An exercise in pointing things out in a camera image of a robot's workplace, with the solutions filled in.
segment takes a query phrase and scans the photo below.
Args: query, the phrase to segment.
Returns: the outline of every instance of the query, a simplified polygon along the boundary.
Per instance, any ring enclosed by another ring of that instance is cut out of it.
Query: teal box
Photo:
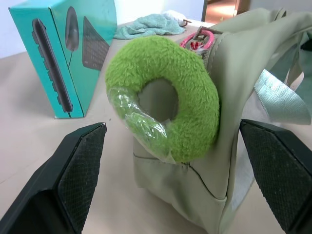
[[[117,28],[114,0],[29,0],[9,11],[55,117],[86,116]]]

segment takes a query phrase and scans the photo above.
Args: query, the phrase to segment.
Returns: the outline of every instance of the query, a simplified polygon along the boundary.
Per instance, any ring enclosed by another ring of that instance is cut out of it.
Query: cloth
[[[174,19],[151,14],[138,18],[131,25],[118,28],[114,38],[126,40],[152,35],[177,35],[183,33],[184,30]]]

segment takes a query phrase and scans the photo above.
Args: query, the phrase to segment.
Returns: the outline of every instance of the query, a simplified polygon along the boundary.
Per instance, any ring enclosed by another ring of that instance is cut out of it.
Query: pink clip
[[[201,34],[202,35],[206,35],[206,36],[209,36],[209,40],[207,41],[207,43],[205,45],[203,45],[202,49],[205,49],[207,50],[214,42],[215,40],[215,37],[214,37],[214,34],[210,31],[207,31],[207,30],[202,30],[201,31]],[[185,48],[186,44],[191,40],[193,39],[193,37],[196,35],[196,33],[192,33],[190,34],[186,39],[183,40],[183,42],[180,43],[180,46]]]

